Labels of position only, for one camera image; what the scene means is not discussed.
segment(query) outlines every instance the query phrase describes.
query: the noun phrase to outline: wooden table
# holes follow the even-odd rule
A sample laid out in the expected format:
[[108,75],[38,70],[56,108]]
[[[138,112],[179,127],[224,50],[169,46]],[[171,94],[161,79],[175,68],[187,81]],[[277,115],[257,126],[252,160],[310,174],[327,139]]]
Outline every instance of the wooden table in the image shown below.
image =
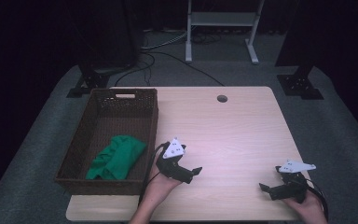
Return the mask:
[[[157,87],[156,146],[178,137],[186,145],[179,164],[202,166],[200,175],[177,187],[152,220],[294,220],[281,201],[259,183],[282,184],[276,165],[302,161],[282,112],[268,87]],[[227,101],[220,103],[219,95]],[[72,196],[73,221],[125,221],[138,196]]]

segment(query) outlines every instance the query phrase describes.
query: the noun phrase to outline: human hand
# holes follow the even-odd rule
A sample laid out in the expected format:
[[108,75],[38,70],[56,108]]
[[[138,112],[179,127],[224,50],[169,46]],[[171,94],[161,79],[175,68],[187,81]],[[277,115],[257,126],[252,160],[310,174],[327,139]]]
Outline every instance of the human hand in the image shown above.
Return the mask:
[[295,199],[282,199],[289,207],[294,209],[306,224],[324,224],[327,223],[324,217],[322,203],[319,198],[307,190],[306,198],[303,203],[298,203]]
[[182,184],[181,181],[168,178],[161,174],[156,165],[158,155],[156,156],[149,175],[149,184],[145,190],[144,198],[141,203],[153,204],[156,207],[161,204],[170,194],[170,192]]
[[182,184],[181,181],[168,178],[160,174],[156,165],[156,156],[149,174],[149,183],[145,190],[145,195],[138,206],[135,214],[130,220],[131,223],[148,223],[154,210],[168,197],[171,191]]

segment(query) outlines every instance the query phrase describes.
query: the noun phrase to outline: tripod base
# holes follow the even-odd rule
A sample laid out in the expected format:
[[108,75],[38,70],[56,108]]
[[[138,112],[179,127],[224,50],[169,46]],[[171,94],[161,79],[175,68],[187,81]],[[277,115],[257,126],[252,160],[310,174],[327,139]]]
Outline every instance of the tripod base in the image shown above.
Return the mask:
[[80,64],[79,68],[82,75],[76,86],[69,90],[67,98],[78,98],[83,94],[90,94],[94,88],[106,88],[109,76],[98,74],[88,64]]
[[277,75],[284,94],[301,96],[303,100],[322,100],[319,90],[314,89],[307,78],[296,75]]

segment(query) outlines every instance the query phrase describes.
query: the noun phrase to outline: black stand leg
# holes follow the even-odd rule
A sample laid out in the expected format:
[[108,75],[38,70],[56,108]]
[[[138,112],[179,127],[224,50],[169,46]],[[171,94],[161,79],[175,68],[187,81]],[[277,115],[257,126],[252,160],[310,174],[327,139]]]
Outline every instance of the black stand leg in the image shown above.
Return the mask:
[[90,94],[94,88],[106,88],[109,76],[102,76],[92,70],[87,63],[79,65],[81,71],[81,77],[78,80],[76,86],[69,90],[66,95],[67,98],[78,98],[83,94]]
[[293,75],[277,75],[286,95],[299,95],[304,100],[322,100],[319,90],[314,89],[308,80],[312,63],[302,63]]

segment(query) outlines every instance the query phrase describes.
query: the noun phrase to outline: green cloth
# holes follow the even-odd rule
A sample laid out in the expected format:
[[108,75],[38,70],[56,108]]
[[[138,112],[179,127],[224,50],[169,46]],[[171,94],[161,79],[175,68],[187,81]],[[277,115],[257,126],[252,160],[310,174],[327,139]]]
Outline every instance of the green cloth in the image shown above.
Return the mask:
[[125,179],[145,146],[129,135],[112,137],[110,145],[92,161],[86,179]]

